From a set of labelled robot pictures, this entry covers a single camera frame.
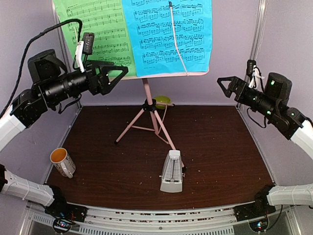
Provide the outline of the green sheet music paper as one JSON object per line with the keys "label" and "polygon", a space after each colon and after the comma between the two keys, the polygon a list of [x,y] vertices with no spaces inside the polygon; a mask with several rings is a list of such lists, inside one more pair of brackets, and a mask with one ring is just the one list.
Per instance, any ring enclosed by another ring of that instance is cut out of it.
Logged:
{"label": "green sheet music paper", "polygon": [[126,66],[126,77],[136,77],[133,50],[120,0],[55,0],[61,22],[80,19],[82,32],[94,33],[92,55],[88,60],[113,62]]}

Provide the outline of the pink folding music stand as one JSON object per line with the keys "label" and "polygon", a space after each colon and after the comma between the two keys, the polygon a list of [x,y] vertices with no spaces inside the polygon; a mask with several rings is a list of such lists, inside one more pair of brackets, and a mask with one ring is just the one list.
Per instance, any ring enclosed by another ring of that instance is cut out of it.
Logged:
{"label": "pink folding music stand", "polygon": [[140,110],[130,120],[114,144],[121,140],[129,141],[134,147],[143,147],[144,157],[155,157],[160,166],[170,150],[180,150],[182,159],[186,160],[185,168],[196,157],[191,156],[191,150],[200,147],[201,140],[196,135],[201,132],[197,125],[205,121],[206,106],[168,106],[167,110],[152,109],[153,96],[148,78],[135,78],[144,90],[145,101]]}

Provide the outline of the blue sheet music paper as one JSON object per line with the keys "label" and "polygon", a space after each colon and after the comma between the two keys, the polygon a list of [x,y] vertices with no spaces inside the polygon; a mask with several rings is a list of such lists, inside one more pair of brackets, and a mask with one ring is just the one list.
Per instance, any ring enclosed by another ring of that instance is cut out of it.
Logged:
{"label": "blue sheet music paper", "polygon": [[136,75],[199,75],[209,71],[212,1],[124,0]]}

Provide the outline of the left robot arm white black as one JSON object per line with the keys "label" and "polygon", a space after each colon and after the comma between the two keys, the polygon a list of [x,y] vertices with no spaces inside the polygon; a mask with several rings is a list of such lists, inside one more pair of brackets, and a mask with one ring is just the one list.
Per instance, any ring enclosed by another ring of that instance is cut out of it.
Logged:
{"label": "left robot arm white black", "polygon": [[[113,62],[88,60],[83,70],[68,72],[65,64],[48,49],[27,61],[33,81],[30,89],[20,93],[0,119],[0,147],[4,149],[12,139],[33,125],[48,109],[62,113],[65,107],[57,106],[73,97],[79,101],[81,94],[106,95],[128,73],[125,66]],[[11,175],[4,165],[0,166],[0,191],[52,209],[59,217],[70,213],[70,206],[58,187],[38,185]]]}

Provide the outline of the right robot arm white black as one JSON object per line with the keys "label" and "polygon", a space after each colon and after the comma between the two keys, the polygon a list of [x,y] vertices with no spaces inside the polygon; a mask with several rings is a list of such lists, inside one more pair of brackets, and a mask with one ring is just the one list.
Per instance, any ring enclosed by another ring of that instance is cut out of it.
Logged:
{"label": "right robot arm white black", "polygon": [[[292,81],[285,76],[270,72],[263,92],[251,88],[236,77],[217,79],[226,97],[235,94],[235,101],[261,113],[270,124],[288,140],[303,149],[309,157],[313,155],[313,123],[298,109],[288,106]],[[251,204],[251,212],[261,216],[276,205],[313,205],[312,184],[299,186],[274,186],[266,195]]]}

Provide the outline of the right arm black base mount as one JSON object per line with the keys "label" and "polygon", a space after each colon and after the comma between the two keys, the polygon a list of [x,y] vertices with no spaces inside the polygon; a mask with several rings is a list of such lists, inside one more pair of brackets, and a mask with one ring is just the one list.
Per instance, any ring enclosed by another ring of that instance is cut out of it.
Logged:
{"label": "right arm black base mount", "polygon": [[254,202],[235,206],[234,213],[237,221],[250,220],[276,212],[275,206],[271,206],[267,195],[274,185],[265,185],[254,196]]}

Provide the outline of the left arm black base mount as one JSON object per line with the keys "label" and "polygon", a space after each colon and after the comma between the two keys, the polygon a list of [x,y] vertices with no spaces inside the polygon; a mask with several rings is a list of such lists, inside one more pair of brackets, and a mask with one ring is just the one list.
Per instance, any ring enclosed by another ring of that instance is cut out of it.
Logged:
{"label": "left arm black base mount", "polygon": [[46,213],[55,218],[77,222],[85,221],[88,211],[87,207],[68,203],[59,187],[50,186],[50,188],[53,192],[53,202],[49,206],[44,206]]}

